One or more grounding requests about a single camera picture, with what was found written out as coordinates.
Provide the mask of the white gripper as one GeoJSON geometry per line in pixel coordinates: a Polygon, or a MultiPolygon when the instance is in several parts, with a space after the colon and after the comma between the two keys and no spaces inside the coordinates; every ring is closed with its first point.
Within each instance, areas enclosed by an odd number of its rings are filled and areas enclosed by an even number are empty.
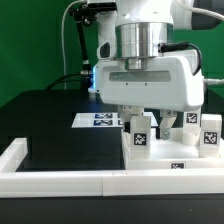
{"type": "Polygon", "coordinates": [[[149,58],[145,70],[126,70],[123,60],[96,65],[96,91],[105,104],[118,106],[122,121],[142,116],[144,108],[160,111],[160,138],[168,140],[177,112],[194,111],[204,103],[204,77],[195,50],[149,58]]]}

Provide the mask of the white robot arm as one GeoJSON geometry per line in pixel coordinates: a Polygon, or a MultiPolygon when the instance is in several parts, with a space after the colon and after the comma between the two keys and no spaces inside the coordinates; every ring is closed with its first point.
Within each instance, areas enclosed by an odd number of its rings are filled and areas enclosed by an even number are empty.
{"type": "Polygon", "coordinates": [[[170,137],[178,112],[204,102],[202,54],[175,42],[175,30],[208,30],[224,21],[224,0],[87,0],[99,24],[98,62],[90,90],[119,107],[124,130],[145,108],[161,112],[160,136],[170,137]]]}

